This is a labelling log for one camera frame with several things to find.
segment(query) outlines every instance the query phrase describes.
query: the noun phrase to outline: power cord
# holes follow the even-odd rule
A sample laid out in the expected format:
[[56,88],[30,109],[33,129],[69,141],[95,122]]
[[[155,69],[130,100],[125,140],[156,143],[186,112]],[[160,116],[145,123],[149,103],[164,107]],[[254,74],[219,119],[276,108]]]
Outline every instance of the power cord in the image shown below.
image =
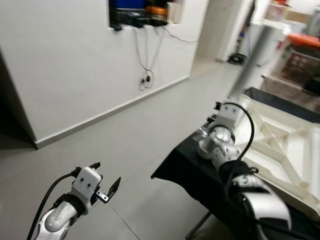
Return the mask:
[[153,29],[154,29],[154,31],[155,31],[155,34],[157,34],[157,35],[159,36],[159,32],[158,32],[156,26],[153,26]]
[[46,194],[44,195],[44,198],[42,199],[42,202],[40,203],[40,206],[38,208],[38,210],[36,211],[36,214],[34,216],[34,219],[33,219],[33,222],[32,222],[32,225],[31,225],[31,228],[30,228],[30,231],[29,231],[29,234],[28,234],[28,237],[26,238],[26,240],[31,240],[32,238],[32,235],[34,234],[34,231],[35,231],[35,228],[37,226],[37,223],[38,223],[38,220],[39,220],[39,217],[41,215],[41,212],[42,210],[44,209],[45,207],[45,204],[51,194],[51,192],[53,191],[53,189],[56,187],[56,185],[61,182],[63,179],[66,179],[68,177],[72,177],[74,176],[74,172],[70,172],[66,175],[63,175],[61,177],[59,177],[57,180],[54,181],[54,183],[50,186],[50,188],[48,189],[48,191],[46,192]]
[[234,105],[234,106],[237,106],[238,108],[240,108],[244,113],[245,115],[248,117],[249,121],[250,121],[250,126],[251,126],[251,134],[250,134],[250,139],[247,143],[247,145],[245,146],[244,150],[242,151],[242,153],[239,155],[239,157],[235,160],[235,164],[233,165],[232,169],[231,169],[231,172],[230,172],[230,175],[228,177],[228,180],[226,182],[226,185],[224,187],[224,198],[226,200],[226,202],[234,209],[236,210],[237,212],[239,212],[242,216],[244,216],[245,218],[247,219],[250,219],[251,221],[253,221],[254,223],[256,223],[257,225],[261,225],[261,226],[264,226],[266,228],[269,228],[269,229],[272,229],[274,231],[277,231],[277,232],[280,232],[280,233],[283,233],[283,234],[286,234],[286,235],[289,235],[289,236],[292,236],[294,238],[298,238],[298,239],[302,239],[302,240],[316,240],[314,238],[310,238],[308,236],[305,236],[303,234],[299,234],[299,233],[296,233],[294,231],[289,231],[287,229],[284,229],[282,227],[278,227],[274,224],[269,224],[269,223],[266,223],[264,221],[261,221],[259,219],[256,219],[254,217],[251,217],[250,215],[247,215],[245,212],[243,212],[241,209],[239,209],[237,206],[235,206],[232,201],[230,200],[230,197],[229,197],[229,188],[231,187],[231,184],[232,184],[232,179],[233,179],[233,175],[234,175],[234,172],[235,172],[235,169],[237,168],[237,165],[238,163],[241,161],[241,159],[243,158],[243,156],[246,154],[246,152],[248,151],[248,149],[250,148],[253,140],[254,140],[254,136],[255,136],[255,125],[254,125],[254,121],[252,120],[250,114],[247,112],[247,110],[245,110],[240,104],[237,104],[237,103],[234,103],[234,102],[225,102],[224,103],[225,105]]
[[136,54],[139,60],[139,63],[141,65],[141,67],[144,69],[144,72],[142,74],[141,77],[141,82],[140,82],[140,87],[139,90],[140,91],[145,91],[146,89],[151,89],[154,86],[155,83],[155,74],[154,72],[151,70],[153,69],[153,67],[156,64],[157,58],[159,56],[160,53],[160,49],[162,46],[162,43],[164,41],[164,37],[165,37],[165,33],[163,33],[160,37],[157,49],[155,50],[154,53],[154,57],[153,60],[150,64],[149,67],[149,36],[148,36],[148,29],[145,27],[144,28],[145,31],[145,58],[146,58],[146,63],[145,65],[142,63],[142,59],[141,59],[141,54],[140,54],[140,49],[139,49],[139,44],[138,44],[138,33],[137,33],[137,29],[134,29],[134,43],[135,43],[135,50],[136,50]]
[[197,42],[197,41],[187,41],[187,40],[183,40],[183,39],[181,39],[181,38],[173,35],[173,34],[168,30],[168,28],[166,28],[165,26],[160,26],[160,27],[164,28],[164,29],[170,34],[171,37],[174,37],[174,38],[178,39],[179,41],[182,41],[182,42],[185,42],[185,43],[188,43],[188,44]]

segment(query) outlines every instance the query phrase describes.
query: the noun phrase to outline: black table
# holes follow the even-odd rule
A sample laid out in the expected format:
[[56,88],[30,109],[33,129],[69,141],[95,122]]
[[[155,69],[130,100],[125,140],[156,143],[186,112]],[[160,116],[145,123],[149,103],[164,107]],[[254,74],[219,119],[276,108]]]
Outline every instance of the black table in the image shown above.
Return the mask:
[[[211,161],[200,158],[197,153],[197,134],[194,133],[180,143],[163,161],[151,178],[168,180],[182,186],[187,193],[205,206],[211,214],[229,226],[231,218],[237,217],[230,211],[223,197],[223,185]],[[292,230],[314,239],[320,239],[320,225],[288,205]]]

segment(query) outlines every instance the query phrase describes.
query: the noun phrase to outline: white wall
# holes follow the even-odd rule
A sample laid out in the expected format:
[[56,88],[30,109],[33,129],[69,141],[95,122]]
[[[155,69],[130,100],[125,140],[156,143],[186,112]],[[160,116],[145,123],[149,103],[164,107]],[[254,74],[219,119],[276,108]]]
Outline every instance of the white wall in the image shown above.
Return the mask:
[[26,113],[21,105],[20,99],[11,80],[6,63],[0,50],[0,98],[10,108],[12,114],[19,121],[31,139],[34,139],[34,132],[27,119]]
[[317,5],[320,5],[320,0],[289,0],[288,4],[292,11],[312,14]]
[[[184,0],[181,24],[168,29],[197,40],[207,4]],[[148,94],[139,91],[133,28],[114,32],[107,12],[105,0],[1,1],[0,47],[36,142]],[[159,37],[152,27],[148,33],[151,59]],[[166,34],[155,90],[188,77],[196,47]]]
[[[257,23],[264,18],[271,2],[272,0],[256,0],[255,10],[251,19],[253,23]],[[292,11],[311,15],[316,6],[320,5],[320,0],[289,0],[288,4]]]
[[252,0],[210,0],[196,55],[226,61],[234,51],[251,3]]

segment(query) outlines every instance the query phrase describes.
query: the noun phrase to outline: tiled floor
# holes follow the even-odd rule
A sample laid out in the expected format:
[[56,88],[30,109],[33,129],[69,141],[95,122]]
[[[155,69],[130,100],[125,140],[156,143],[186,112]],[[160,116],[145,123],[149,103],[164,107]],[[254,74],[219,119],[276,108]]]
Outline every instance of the tiled floor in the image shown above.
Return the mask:
[[[26,239],[50,184],[75,165],[100,161],[101,188],[107,191],[121,176],[119,190],[79,219],[66,239],[184,240],[206,209],[182,187],[150,175],[225,98],[239,70],[221,64],[40,150],[11,148],[13,140],[0,136],[6,141],[0,147],[0,239]],[[71,183],[58,185],[45,209]]]

